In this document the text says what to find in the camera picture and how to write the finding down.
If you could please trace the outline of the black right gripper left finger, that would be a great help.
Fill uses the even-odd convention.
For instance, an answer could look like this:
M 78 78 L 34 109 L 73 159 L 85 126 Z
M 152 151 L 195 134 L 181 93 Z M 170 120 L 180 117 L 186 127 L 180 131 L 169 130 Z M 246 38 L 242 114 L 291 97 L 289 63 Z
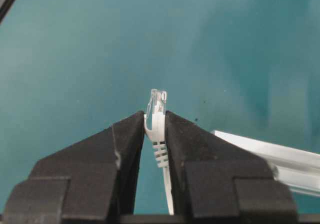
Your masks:
M 6 224 L 108 224 L 134 212 L 144 113 L 36 162 L 12 190 Z

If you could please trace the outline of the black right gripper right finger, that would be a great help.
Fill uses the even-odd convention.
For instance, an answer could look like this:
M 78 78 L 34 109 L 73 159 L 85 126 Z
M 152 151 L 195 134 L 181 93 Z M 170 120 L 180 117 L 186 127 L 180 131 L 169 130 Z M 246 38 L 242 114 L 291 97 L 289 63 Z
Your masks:
M 296 204 L 268 163 L 167 111 L 174 212 L 194 223 L 296 224 Z

